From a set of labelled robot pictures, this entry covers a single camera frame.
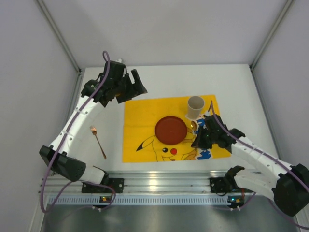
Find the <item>gold spoon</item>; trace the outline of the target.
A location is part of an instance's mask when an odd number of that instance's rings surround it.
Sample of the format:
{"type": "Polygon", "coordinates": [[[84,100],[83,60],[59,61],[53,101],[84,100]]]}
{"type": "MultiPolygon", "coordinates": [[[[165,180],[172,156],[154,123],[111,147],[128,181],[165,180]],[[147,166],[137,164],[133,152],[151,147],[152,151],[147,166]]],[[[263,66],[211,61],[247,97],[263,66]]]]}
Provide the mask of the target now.
{"type": "Polygon", "coordinates": [[[195,121],[191,121],[191,128],[192,128],[192,131],[197,131],[197,124],[195,121]]]}

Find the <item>beige paper cup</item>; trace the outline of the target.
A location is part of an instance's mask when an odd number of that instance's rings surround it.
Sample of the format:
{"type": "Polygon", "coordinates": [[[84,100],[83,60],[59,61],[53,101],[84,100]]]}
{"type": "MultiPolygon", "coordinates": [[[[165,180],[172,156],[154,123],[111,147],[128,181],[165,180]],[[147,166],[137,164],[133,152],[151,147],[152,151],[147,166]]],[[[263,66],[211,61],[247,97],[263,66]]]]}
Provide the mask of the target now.
{"type": "Polygon", "coordinates": [[[187,117],[195,120],[199,117],[205,102],[200,96],[192,96],[188,99],[188,112],[187,117]]]}

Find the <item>yellow pikachu cloth placemat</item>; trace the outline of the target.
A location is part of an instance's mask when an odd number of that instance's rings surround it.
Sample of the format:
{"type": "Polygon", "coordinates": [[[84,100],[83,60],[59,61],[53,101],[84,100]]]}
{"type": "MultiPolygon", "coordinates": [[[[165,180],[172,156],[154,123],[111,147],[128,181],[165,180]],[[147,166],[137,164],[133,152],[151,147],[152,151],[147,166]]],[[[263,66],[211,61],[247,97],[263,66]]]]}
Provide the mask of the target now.
{"type": "Polygon", "coordinates": [[[122,161],[164,162],[229,157],[230,153],[217,145],[208,150],[191,147],[199,126],[204,123],[203,116],[211,115],[210,105],[213,105],[216,114],[219,113],[215,95],[202,95],[201,98],[205,105],[195,120],[187,117],[189,97],[127,101],[124,109],[122,161]],[[157,122],[166,116],[179,117],[187,126],[187,136],[179,144],[163,144],[155,135],[157,122]],[[197,131],[192,131],[191,121],[196,122],[197,131]]]}

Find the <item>gold fork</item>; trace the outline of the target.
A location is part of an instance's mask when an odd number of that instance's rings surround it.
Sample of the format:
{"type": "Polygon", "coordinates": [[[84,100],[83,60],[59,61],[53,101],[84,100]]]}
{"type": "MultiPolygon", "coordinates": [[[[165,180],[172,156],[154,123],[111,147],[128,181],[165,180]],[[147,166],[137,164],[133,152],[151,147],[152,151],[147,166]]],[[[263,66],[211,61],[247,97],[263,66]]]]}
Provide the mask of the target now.
{"type": "Polygon", "coordinates": [[[94,126],[90,126],[90,130],[91,130],[92,134],[93,134],[93,135],[95,136],[95,138],[96,138],[96,141],[97,141],[97,143],[98,143],[98,145],[99,145],[99,147],[100,147],[100,150],[101,150],[101,152],[102,152],[102,155],[103,155],[104,159],[106,159],[107,156],[106,156],[106,154],[105,154],[105,152],[104,152],[104,150],[103,150],[103,148],[102,148],[102,146],[101,146],[101,143],[100,143],[100,141],[99,141],[99,139],[98,139],[98,136],[97,136],[97,129],[96,129],[94,126]]]}

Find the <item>red round plate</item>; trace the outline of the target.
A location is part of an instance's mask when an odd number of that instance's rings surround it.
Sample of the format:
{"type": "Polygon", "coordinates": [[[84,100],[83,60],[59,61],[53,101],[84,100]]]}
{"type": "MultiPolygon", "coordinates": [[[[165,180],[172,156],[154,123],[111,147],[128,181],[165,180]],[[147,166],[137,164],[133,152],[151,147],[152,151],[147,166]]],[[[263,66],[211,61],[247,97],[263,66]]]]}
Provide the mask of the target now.
{"type": "Polygon", "coordinates": [[[176,116],[161,118],[155,126],[157,139],[166,145],[176,145],[182,142],[187,136],[185,122],[176,116]]]}

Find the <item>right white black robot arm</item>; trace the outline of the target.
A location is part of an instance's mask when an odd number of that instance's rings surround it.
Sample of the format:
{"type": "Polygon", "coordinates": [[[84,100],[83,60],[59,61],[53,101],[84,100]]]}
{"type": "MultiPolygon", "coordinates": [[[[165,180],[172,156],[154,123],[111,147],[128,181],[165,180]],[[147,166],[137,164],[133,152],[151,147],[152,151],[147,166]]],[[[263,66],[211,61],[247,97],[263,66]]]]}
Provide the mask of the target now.
{"type": "Polygon", "coordinates": [[[193,148],[211,149],[214,145],[227,150],[254,167],[230,168],[223,178],[225,191],[248,189],[273,201],[287,216],[294,217],[309,203],[309,171],[293,166],[256,146],[238,129],[228,130],[218,115],[203,116],[204,123],[192,143],[193,148]]]}

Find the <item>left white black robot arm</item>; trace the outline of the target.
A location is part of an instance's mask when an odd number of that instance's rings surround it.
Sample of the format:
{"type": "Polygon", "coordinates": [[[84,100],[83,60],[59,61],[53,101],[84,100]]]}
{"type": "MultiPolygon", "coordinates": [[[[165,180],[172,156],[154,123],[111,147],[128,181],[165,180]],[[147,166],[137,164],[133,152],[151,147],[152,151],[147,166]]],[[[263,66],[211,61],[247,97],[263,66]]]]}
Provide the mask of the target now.
{"type": "Polygon", "coordinates": [[[113,99],[123,103],[145,93],[137,70],[128,73],[125,64],[107,62],[97,79],[84,85],[77,106],[60,134],[49,146],[41,147],[39,154],[45,164],[71,182],[102,184],[107,173],[91,163],[88,151],[80,151],[83,137],[92,134],[90,126],[94,119],[113,99]]]}

